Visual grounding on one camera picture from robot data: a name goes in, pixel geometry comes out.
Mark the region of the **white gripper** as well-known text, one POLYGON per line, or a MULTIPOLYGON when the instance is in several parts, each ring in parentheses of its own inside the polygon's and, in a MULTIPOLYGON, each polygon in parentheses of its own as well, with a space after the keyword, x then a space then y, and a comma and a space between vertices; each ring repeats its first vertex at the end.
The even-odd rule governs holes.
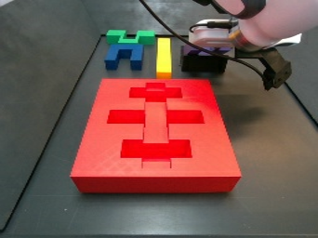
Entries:
POLYGON ((189 42, 201 47, 233 47, 230 32, 237 20, 201 20, 189 28, 189 42))

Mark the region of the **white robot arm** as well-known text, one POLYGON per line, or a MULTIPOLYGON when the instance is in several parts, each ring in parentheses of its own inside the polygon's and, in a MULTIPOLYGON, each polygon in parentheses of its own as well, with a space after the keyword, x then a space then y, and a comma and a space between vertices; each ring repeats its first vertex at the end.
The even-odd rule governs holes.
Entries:
POLYGON ((254 52, 318 26, 318 0, 195 0, 238 19, 230 32, 198 25, 190 32, 197 46, 234 46, 254 52))

